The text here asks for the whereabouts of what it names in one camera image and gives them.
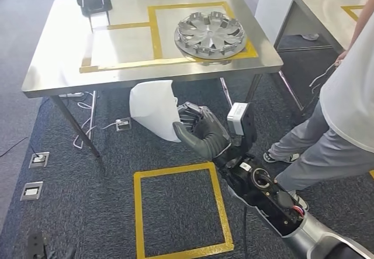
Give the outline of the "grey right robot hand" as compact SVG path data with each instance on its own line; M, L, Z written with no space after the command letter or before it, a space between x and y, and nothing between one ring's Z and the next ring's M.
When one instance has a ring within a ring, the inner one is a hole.
M231 145L228 132L207 106L185 102L177 111L179 121L173 123L177 138L206 160L212 161Z

